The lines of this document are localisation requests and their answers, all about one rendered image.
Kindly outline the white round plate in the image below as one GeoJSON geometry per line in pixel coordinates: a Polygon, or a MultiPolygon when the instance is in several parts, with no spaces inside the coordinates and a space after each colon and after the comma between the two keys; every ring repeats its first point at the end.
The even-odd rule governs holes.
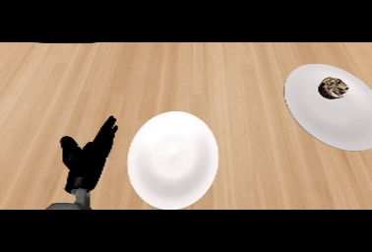
{"type": "Polygon", "coordinates": [[[347,151],[372,149],[372,89],[353,74],[327,64],[300,66],[288,75],[284,98],[297,123],[321,142],[347,151]],[[327,77],[347,84],[342,98],[321,94],[327,77]]]}

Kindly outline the brown cupcake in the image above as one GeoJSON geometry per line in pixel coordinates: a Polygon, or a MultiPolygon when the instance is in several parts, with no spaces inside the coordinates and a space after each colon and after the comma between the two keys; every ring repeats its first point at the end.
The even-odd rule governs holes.
{"type": "Polygon", "coordinates": [[[321,95],[328,99],[343,98],[349,91],[349,85],[340,78],[327,77],[319,85],[321,95]]]}

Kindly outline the white oval plate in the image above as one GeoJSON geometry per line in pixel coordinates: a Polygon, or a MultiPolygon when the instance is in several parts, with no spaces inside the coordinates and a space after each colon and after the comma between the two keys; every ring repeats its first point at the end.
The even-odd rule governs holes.
{"type": "Polygon", "coordinates": [[[139,197],[160,209],[189,207],[212,188],[219,159],[207,123],[184,111],[156,115],[129,149],[129,178],[139,197]]]}

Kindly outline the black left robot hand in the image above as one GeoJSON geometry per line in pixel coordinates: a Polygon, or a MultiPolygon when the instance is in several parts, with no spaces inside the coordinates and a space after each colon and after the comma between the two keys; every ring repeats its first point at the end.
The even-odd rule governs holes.
{"type": "Polygon", "coordinates": [[[73,193],[79,188],[88,192],[95,189],[114,146],[117,131],[117,118],[111,116],[101,127],[95,139],[85,147],[79,146],[70,136],[61,138],[63,163],[68,168],[64,190],[68,193],[73,193]]]}

